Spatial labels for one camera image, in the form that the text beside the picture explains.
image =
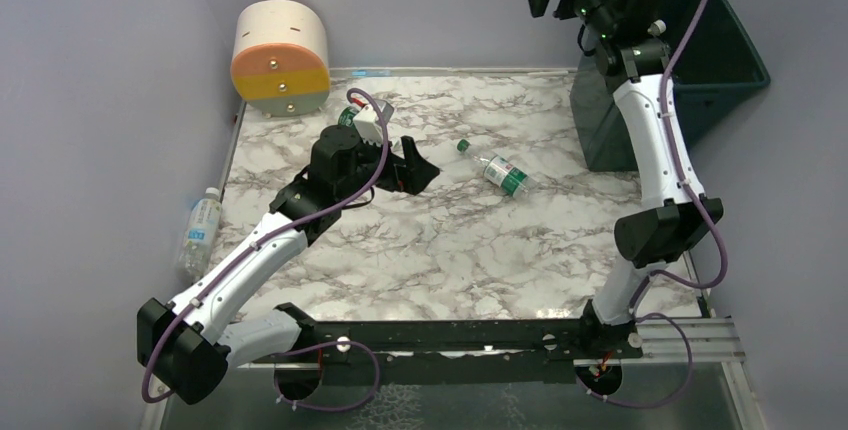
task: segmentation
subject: bottle label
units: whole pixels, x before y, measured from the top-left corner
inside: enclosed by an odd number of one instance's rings
[[[208,198],[201,199],[191,212],[186,240],[192,243],[212,245],[218,221],[221,218],[221,203]]]
[[[501,187],[510,197],[515,195],[521,182],[527,178],[526,173],[502,157],[493,158],[483,173],[490,182]]]
[[[339,125],[344,125],[345,127],[353,126],[353,117],[359,113],[359,109],[353,105],[342,110],[342,114],[339,115]]]

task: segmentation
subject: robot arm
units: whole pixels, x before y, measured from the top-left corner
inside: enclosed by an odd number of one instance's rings
[[[528,0],[531,14],[542,16],[549,1]],[[661,2],[560,0],[554,12],[561,20],[580,18],[598,36],[592,53],[595,64],[627,125],[642,182],[642,211],[616,222],[620,255],[603,289],[584,310],[587,345],[598,349],[632,330],[633,310],[644,294],[646,279],[706,234],[707,225],[684,185],[698,196],[714,222],[723,214],[721,201],[706,197],[692,170],[675,115],[671,82],[667,94],[660,95],[671,54],[658,38],[665,29],[659,19]],[[668,112],[663,112],[661,98],[668,102]]]
[[[388,104],[381,106],[381,113],[390,116]],[[302,322],[284,308],[260,319],[231,322],[268,278],[341,218],[343,208],[331,209],[356,194],[377,172],[383,134],[367,129],[377,124],[373,109],[366,107],[360,114],[353,122],[356,129],[342,125],[324,129],[312,147],[309,166],[279,191],[256,228],[215,269],[168,304],[150,299],[139,310],[139,363],[147,366],[164,338],[153,374],[186,403],[211,393],[230,366],[295,345]],[[421,157],[411,137],[401,137],[400,146],[403,158],[389,152],[375,185],[417,195],[439,169]],[[323,216],[278,233],[318,212]],[[186,310],[176,315],[180,309]],[[181,321],[168,332],[176,319]]]

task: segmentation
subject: wire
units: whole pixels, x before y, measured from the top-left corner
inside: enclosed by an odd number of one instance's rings
[[[668,82],[671,80],[671,74],[674,71],[674,66],[677,65],[677,61],[680,60],[680,56],[683,54],[683,49],[686,48],[686,45],[689,43],[689,39],[692,37],[692,33],[695,31],[695,27],[698,25],[698,21],[701,20],[701,16],[704,14],[704,8],[707,6],[707,2],[709,0],[701,0],[698,3],[698,8],[695,10],[695,15],[692,17],[692,21],[689,23],[689,27],[686,28],[686,33],[683,34],[683,38],[680,39],[680,45],[678,45],[677,50],[674,51],[674,54],[671,56],[671,59],[668,62],[668,66],[663,72],[662,79],[660,80],[660,108],[662,109],[663,114],[668,114],[668,99],[665,98],[668,94]],[[655,272],[651,272],[652,275],[662,275],[666,278],[670,278],[675,282],[685,285],[690,288],[695,288],[698,290],[706,290],[708,288],[713,288],[718,286],[724,278],[727,276],[727,246],[725,245],[724,238],[722,238],[721,234],[718,231],[718,227],[716,227],[715,222],[710,217],[710,214],[707,212],[707,209],[704,208],[704,204],[701,203],[700,197],[695,194],[695,191],[692,190],[692,187],[686,183],[686,171],[683,169],[683,162],[680,158],[680,152],[677,151],[677,139],[674,136],[674,128],[672,126],[671,119],[663,118],[663,124],[665,125],[665,134],[668,138],[668,144],[671,147],[671,156],[672,160],[674,160],[674,167],[677,172],[677,178],[680,179],[683,191],[689,196],[689,199],[692,200],[692,203],[695,204],[695,208],[698,209],[698,213],[701,214],[701,218],[704,219],[704,223],[707,224],[707,228],[709,228],[710,233],[713,236],[713,239],[716,242],[716,246],[718,247],[719,258],[721,259],[721,264],[719,267],[718,275],[716,278],[707,283],[699,283],[699,282],[690,282],[685,278],[678,277],[677,275],[668,272],[666,270],[657,270]]]
[[[596,48],[590,48],[589,50],[586,50],[585,48],[583,48],[583,34],[585,32],[586,32],[586,24],[584,23],[583,25],[580,26],[580,31],[577,32],[577,46],[580,47],[580,51],[583,52],[583,55],[585,55],[587,57],[591,57],[591,56],[595,55],[595,52],[597,51],[597,49]]]
[[[675,402],[681,396],[683,396],[683,394],[686,392],[686,390],[689,389],[689,385],[691,385],[691,383],[692,383],[692,376],[695,373],[695,362],[694,362],[694,359],[692,357],[692,345],[689,343],[689,339],[686,338],[686,334],[683,332],[683,329],[680,328],[680,325],[678,325],[677,322],[675,322],[674,320],[672,320],[671,318],[667,317],[666,315],[664,315],[662,313],[649,313],[649,314],[645,315],[644,317],[637,318],[636,322],[641,323],[641,322],[644,322],[645,320],[655,320],[655,319],[663,319],[663,320],[667,321],[668,323],[670,323],[671,326],[674,327],[675,330],[677,330],[677,333],[680,334],[680,337],[683,339],[683,345],[686,346],[686,379],[683,380],[683,383],[679,387],[677,387],[677,390],[671,392],[671,394],[669,394],[667,397],[664,397],[660,400],[657,400],[656,402],[635,403],[635,402],[627,402],[627,401],[624,401],[624,400],[616,400],[614,398],[609,398],[607,395],[600,395],[598,393],[595,393],[594,391],[590,390],[589,387],[587,387],[586,384],[583,383],[582,380],[580,380],[578,378],[577,382],[580,383],[580,385],[582,385],[583,388],[586,389],[586,393],[588,395],[591,395],[592,397],[595,397],[596,399],[601,400],[604,403],[608,403],[608,404],[614,405],[616,407],[633,408],[633,409],[638,409],[638,410],[647,410],[647,409],[652,409],[652,408],[659,408],[659,407],[662,407],[664,405],[668,405],[669,403]]]
[[[153,379],[153,369],[156,367],[156,362],[159,360],[159,355],[162,354],[162,349],[165,348],[165,344],[168,342],[168,339],[171,337],[171,334],[174,333],[174,330],[176,330],[177,326],[179,326],[179,324],[183,322],[195,308],[200,308],[200,306],[203,305],[203,300],[207,296],[209,296],[209,294],[212,293],[212,291],[215,290],[215,288],[217,288],[218,285],[220,285],[221,282],[224,281],[245,258],[247,258],[254,251],[258,251],[260,248],[262,248],[263,245],[265,245],[265,243],[277,237],[278,235],[281,235],[293,228],[299,227],[315,219],[321,218],[325,215],[343,209],[346,205],[361,197],[365,192],[367,192],[371,187],[373,187],[375,183],[377,183],[377,180],[380,178],[380,174],[383,173],[383,168],[386,166],[386,161],[389,157],[389,129],[386,126],[386,121],[383,119],[382,112],[380,112],[380,106],[377,105],[377,102],[374,101],[374,98],[363,90],[360,90],[358,88],[351,88],[347,92],[348,101],[353,101],[354,94],[362,96],[365,100],[368,101],[368,103],[371,104],[371,106],[374,108],[374,112],[377,113],[377,121],[380,123],[380,129],[383,131],[382,152],[380,153],[380,161],[377,164],[377,169],[374,170],[374,175],[371,176],[371,178],[368,180],[368,182],[365,183],[365,185],[362,186],[362,188],[360,188],[359,190],[354,192],[353,195],[347,197],[341,202],[333,205],[332,207],[328,207],[311,215],[299,218],[291,223],[283,225],[282,227],[276,230],[272,230],[266,233],[258,240],[256,240],[256,245],[250,246],[244,249],[244,251],[242,251],[238,255],[236,255],[236,257],[231,260],[230,263],[226,267],[224,267],[224,269],[221,270],[221,272],[211,282],[209,282],[209,284],[206,285],[206,287],[201,290],[200,293],[198,293],[197,296],[193,299],[193,302],[196,302],[197,306],[195,306],[194,303],[186,305],[186,307],[176,316],[176,318],[174,318],[174,320],[171,321],[171,323],[165,328],[165,331],[159,337],[159,340],[153,347],[153,352],[151,352],[150,358],[147,360],[147,365],[144,369],[144,378],[142,380],[141,385],[141,398],[145,402],[158,403],[170,397],[174,393],[174,390],[171,389],[156,397],[150,395],[149,389],[150,381]]]
[[[371,361],[374,363],[374,384],[371,385],[371,389],[368,391],[368,394],[366,394],[364,397],[362,397],[362,399],[359,400],[358,402],[351,403],[350,405],[345,405],[345,406],[342,406],[342,407],[324,407],[324,406],[321,406],[321,405],[311,405],[311,404],[308,404],[308,403],[300,403],[299,400],[289,400],[288,398],[285,397],[285,395],[283,395],[283,392],[280,391],[280,386],[277,383],[277,377],[274,376],[274,389],[276,390],[277,396],[278,396],[277,403],[286,402],[286,403],[288,403],[289,405],[292,406],[292,409],[296,409],[298,407],[301,407],[301,408],[307,408],[309,410],[317,410],[319,412],[338,413],[338,412],[347,412],[348,410],[353,410],[355,408],[359,408],[362,405],[365,405],[366,403],[371,401],[371,399],[374,398],[377,395],[377,392],[380,390],[380,361],[377,360],[377,355],[375,355],[374,352],[370,348],[368,348],[367,346],[365,346],[365,345],[363,345],[359,342],[344,342],[344,344],[350,345],[350,346],[353,346],[353,347],[357,347],[359,349],[364,350],[365,353],[367,353],[368,356],[371,357]],[[293,357],[295,355],[301,355],[301,354],[304,354],[304,353],[313,352],[315,350],[321,350],[321,349],[327,348],[327,347],[335,347],[337,345],[339,345],[339,342],[319,343],[318,345],[313,345],[311,347],[301,348],[299,350],[293,350],[291,352],[282,353],[280,355],[283,356],[283,357]]]
[[[366,205],[371,205],[371,202],[374,201],[374,193],[375,193],[374,187],[371,187],[371,198],[368,201],[360,202],[360,203],[351,203],[350,205],[346,206],[343,210],[353,210],[354,208],[362,208]]]

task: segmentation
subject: green label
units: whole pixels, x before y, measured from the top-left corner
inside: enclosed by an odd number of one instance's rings
[[[518,190],[518,187],[521,185],[521,182],[523,182],[526,178],[526,173],[512,167],[506,178],[504,178],[504,181],[501,183],[501,188],[504,189],[510,197],[513,197],[515,196],[515,191]]]
[[[345,108],[342,111],[342,114],[339,115],[339,125],[344,125],[345,127],[352,127],[353,117],[355,117],[357,113],[359,113],[359,109],[354,106]]]

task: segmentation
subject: yellow stripe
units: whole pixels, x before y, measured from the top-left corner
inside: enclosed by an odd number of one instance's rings
[[[291,97],[329,91],[330,74],[325,68],[313,68],[295,72],[234,77],[233,84],[245,100]],[[286,85],[285,92],[280,91],[280,84]]]

